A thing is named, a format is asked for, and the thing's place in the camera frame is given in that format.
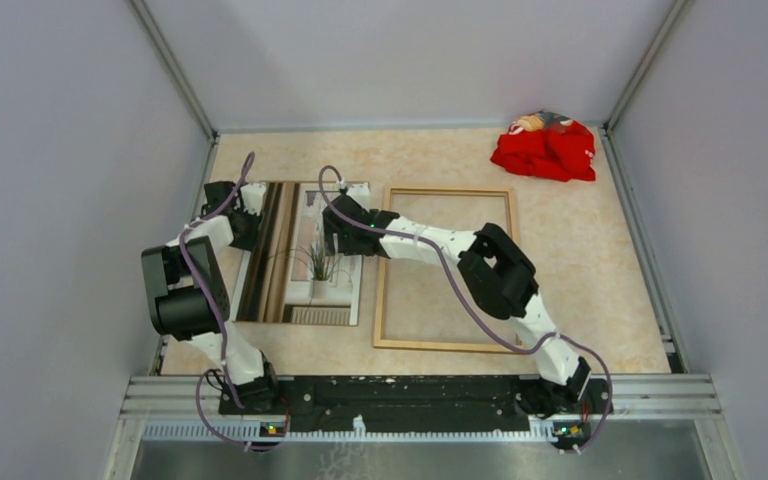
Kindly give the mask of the wooden picture frame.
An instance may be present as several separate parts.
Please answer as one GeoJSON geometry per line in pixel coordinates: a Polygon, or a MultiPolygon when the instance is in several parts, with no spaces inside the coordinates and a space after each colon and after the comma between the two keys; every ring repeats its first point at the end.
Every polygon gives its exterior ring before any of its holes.
{"type": "MultiPolygon", "coordinates": [[[[382,208],[409,220],[456,231],[494,223],[519,235],[515,193],[504,187],[391,186],[382,208]]],[[[373,327],[376,348],[505,353],[474,323],[440,267],[412,260],[381,259],[373,327]]]]}

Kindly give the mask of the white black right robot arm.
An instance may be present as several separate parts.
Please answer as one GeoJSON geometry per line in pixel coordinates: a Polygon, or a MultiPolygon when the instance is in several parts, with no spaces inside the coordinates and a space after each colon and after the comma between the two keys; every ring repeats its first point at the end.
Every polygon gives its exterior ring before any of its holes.
{"type": "Polygon", "coordinates": [[[347,190],[322,212],[327,255],[410,260],[442,269],[474,323],[506,350],[532,357],[538,370],[526,405],[543,418],[594,413],[609,393],[591,389],[592,368],[580,347],[557,328],[536,280],[536,268],[497,224],[449,230],[392,211],[366,209],[347,190]]]}

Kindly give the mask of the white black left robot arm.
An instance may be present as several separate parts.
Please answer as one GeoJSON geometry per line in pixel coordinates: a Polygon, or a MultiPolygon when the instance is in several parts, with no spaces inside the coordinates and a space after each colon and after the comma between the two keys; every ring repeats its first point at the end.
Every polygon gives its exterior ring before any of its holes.
{"type": "Polygon", "coordinates": [[[236,330],[217,256],[254,248],[267,194],[263,183],[208,183],[201,216],[173,240],[144,250],[141,265],[154,329],[201,350],[216,365],[223,415],[265,414],[279,404],[272,364],[236,330]]]}

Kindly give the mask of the printed plant window photo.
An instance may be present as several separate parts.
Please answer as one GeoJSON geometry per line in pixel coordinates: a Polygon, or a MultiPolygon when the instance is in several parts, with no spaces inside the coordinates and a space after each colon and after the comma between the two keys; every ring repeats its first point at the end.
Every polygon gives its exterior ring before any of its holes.
{"type": "Polygon", "coordinates": [[[312,182],[269,182],[242,253],[231,312],[238,322],[354,327],[363,260],[328,254],[326,203],[312,182]]]}

